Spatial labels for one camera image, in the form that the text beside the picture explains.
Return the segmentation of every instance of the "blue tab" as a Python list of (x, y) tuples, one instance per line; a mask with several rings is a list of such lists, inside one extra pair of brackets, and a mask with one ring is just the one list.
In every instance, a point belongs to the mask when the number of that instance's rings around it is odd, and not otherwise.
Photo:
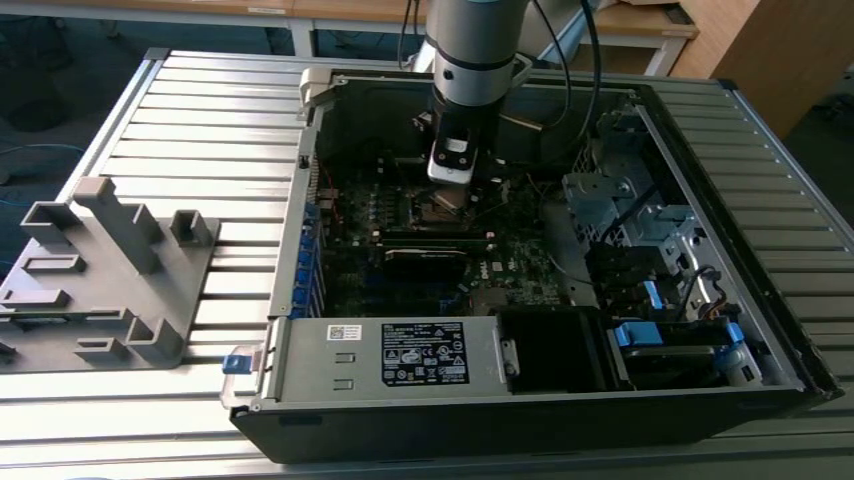
[(662, 297), (658, 294), (658, 288), (656, 288), (656, 282), (653, 280), (648, 280), (644, 282), (644, 286), (646, 287), (646, 291), (650, 294), (650, 302), (653, 303), (653, 308), (656, 310), (661, 310), (665, 308), (665, 303), (662, 302)]
[(738, 326), (738, 323), (730, 322), (726, 324), (726, 333), (730, 334), (733, 343), (741, 343), (745, 341), (745, 332), (742, 332), (742, 327)]
[(309, 270), (299, 269), (297, 271), (297, 281), (299, 283), (306, 283), (309, 282), (309, 278), (310, 278)]
[(294, 289), (294, 303), (303, 305), (309, 300), (309, 292), (303, 288)]
[(226, 355), (223, 358), (223, 373), (226, 375), (249, 375), (253, 373), (251, 355)]
[(632, 340), (629, 339), (629, 329), (625, 328), (627, 324), (622, 324), (619, 327), (614, 329), (614, 333), (617, 334), (617, 344), (621, 347), (627, 347), (632, 345)]
[(617, 328), (615, 333), (621, 347), (652, 347), (665, 344), (656, 322), (626, 322)]

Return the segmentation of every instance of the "table leg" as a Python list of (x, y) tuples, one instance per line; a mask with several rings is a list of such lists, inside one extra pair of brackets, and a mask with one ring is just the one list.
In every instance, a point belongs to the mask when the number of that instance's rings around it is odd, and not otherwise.
[(291, 18), (289, 21), (294, 35), (294, 54), (298, 57), (315, 56), (314, 22), (310, 18)]
[(666, 77), (670, 75), (670, 69), (677, 63), (677, 59), (680, 58), (680, 53), (682, 53), (686, 42), (688, 39), (681, 37), (669, 37), (665, 40), (661, 48), (656, 50), (653, 60), (650, 60), (646, 72), (644, 72), (645, 75), (657, 77)]

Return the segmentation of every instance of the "floor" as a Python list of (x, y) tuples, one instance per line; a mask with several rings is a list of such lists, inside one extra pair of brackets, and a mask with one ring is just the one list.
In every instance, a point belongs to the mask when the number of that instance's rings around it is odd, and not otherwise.
[[(54, 81), (68, 102), (70, 120), (46, 132), (30, 134), (16, 132), (0, 120), (0, 143), (66, 143), (86, 147), (148, 47), (259, 54), (270, 54), (273, 48), (275, 53), (293, 54), (287, 31), (142, 22), (122, 22), (119, 31), (120, 36), (108, 39), (96, 21), (67, 21), (63, 36), (74, 64), (54, 73)], [(397, 35), (322, 32), (319, 53), (330, 57), (394, 60), (397, 41)], [(413, 53), (418, 44), (418, 39), (409, 36), (405, 54)], [(854, 196), (849, 193), (854, 171), (850, 117), (854, 115), (826, 121), (821, 112), (812, 112), (786, 144), (844, 216), (854, 222)], [(76, 159), (75, 152), (67, 150), (32, 150), (0, 156), (0, 168), (12, 174), (11, 181), (0, 186), (0, 276), (27, 241), (18, 228), (27, 208), (15, 205), (52, 200)]]
[[(68, 19), (63, 36), (74, 64), (54, 72), (54, 83), (68, 103), (70, 119), (39, 133), (15, 131), (0, 118), (0, 150), (18, 144), (62, 143), (86, 147), (119, 98), (150, 47), (182, 50), (293, 55), (287, 30), (210, 25), (171, 25), (120, 22), (120, 35), (110, 39), (95, 20)], [(421, 42), (409, 35), (403, 55)], [(318, 34), (318, 52), (338, 58), (397, 58), (398, 35), (371, 33)], [(31, 204), (54, 200), (76, 165), (78, 155), (66, 150), (30, 150), (0, 156), (0, 171), (12, 174), (0, 186), (0, 277), (26, 245), (28, 237), (18, 224), (27, 208), (4, 202)]]

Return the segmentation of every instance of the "barcode sticker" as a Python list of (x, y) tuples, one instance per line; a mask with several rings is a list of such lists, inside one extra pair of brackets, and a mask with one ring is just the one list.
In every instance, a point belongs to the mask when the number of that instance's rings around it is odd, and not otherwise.
[(285, 15), (285, 9), (283, 8), (249, 7), (247, 10), (250, 11), (250, 13), (266, 13), (269, 15)]
[(362, 340), (362, 325), (330, 325), (326, 339), (330, 341)]

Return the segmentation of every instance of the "wooden desk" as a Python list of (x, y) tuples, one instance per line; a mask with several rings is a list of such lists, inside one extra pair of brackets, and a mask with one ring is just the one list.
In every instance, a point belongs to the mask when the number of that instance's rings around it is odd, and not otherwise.
[[(430, 2), (419, 10), (422, 31)], [(405, 12), (406, 0), (0, 0), (0, 13), (16, 15), (287, 28), (299, 57), (315, 56), (317, 30), (398, 34)], [(603, 46), (654, 51), (637, 72), (648, 75), (668, 75), (698, 32), (673, 23), (660, 6), (614, 5), (597, 13), (597, 25)]]
[[(418, 21), (427, 19), (430, 3), (423, 0)], [(349, 30), (394, 33), (401, 32), (406, 13), (406, 0), (295, 0), (289, 12), (297, 55), (314, 56), (313, 32), (315, 30)], [(599, 41), (605, 47), (653, 49), (644, 58), (646, 67), (636, 73), (668, 75), (689, 39), (700, 32), (696, 25), (674, 23), (660, 5), (614, 5), (597, 12)], [(543, 44), (551, 39), (543, 29)], [(585, 35), (582, 43), (590, 44)]]
[(287, 28), (295, 0), (0, 0), (0, 13)]

